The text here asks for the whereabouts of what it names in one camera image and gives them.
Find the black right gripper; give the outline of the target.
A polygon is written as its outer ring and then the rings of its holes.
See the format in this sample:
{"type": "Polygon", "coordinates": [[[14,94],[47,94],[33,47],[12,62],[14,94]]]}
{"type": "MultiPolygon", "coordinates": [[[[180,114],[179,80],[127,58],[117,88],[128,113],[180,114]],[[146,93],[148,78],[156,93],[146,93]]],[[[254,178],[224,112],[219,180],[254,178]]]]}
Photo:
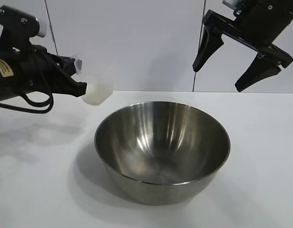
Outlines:
{"type": "Polygon", "coordinates": [[[199,71],[223,44],[222,35],[256,51],[251,65],[235,83],[242,92],[255,83],[281,72],[293,58],[273,44],[285,28],[293,23],[293,0],[225,0],[235,19],[229,19],[208,10],[202,19],[204,25],[201,44],[193,62],[199,71]]]}

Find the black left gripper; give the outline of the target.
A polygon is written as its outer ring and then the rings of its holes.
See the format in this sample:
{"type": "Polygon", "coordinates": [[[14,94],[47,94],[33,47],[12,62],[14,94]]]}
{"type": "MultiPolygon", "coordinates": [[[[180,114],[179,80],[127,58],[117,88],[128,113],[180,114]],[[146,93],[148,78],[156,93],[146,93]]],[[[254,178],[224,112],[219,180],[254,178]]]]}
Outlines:
{"type": "Polygon", "coordinates": [[[77,82],[75,58],[49,53],[28,38],[0,38],[0,101],[32,92],[81,97],[87,83],[77,82]]]}

